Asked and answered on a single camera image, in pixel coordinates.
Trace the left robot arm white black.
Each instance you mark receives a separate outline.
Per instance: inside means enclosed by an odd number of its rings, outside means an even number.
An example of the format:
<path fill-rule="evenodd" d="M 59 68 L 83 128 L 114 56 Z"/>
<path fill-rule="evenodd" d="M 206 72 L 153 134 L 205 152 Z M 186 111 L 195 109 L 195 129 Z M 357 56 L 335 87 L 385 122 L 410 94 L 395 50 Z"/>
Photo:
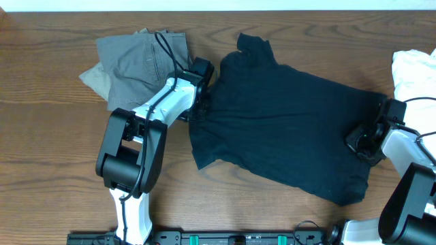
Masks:
<path fill-rule="evenodd" d="M 203 108 L 213 73 L 212 63 L 197 57 L 190 69 L 170 74 L 164 87 L 143 105 L 111 113 L 95 171 L 116 206 L 113 244 L 148 240 L 153 229 L 149 193 L 161 172 L 168 128 Z"/>

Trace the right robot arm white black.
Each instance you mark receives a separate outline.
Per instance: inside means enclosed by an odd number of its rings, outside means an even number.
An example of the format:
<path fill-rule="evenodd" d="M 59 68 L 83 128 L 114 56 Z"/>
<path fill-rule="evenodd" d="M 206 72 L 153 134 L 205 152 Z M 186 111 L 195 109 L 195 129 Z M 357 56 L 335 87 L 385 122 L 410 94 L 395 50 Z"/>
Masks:
<path fill-rule="evenodd" d="M 389 99 L 371 125 L 360 125 L 345 138 L 371 165 L 390 159 L 401 180 L 379 218 L 345 221 L 332 232 L 333 244 L 435 243 L 435 157 L 423 134 L 406 127 L 406 109 L 405 102 Z"/>

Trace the dark teal t-shirt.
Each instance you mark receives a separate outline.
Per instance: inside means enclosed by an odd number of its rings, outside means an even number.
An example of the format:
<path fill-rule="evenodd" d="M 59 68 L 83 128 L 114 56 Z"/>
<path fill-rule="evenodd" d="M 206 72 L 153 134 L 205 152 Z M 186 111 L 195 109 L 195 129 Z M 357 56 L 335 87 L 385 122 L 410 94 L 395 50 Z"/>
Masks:
<path fill-rule="evenodd" d="M 372 123 L 385 100 L 281 65 L 268 41 L 240 34 L 205 112 L 189 123 L 192 154 L 200 169 L 227 161 L 340 206 L 358 203 L 371 166 L 345 137 Z"/>

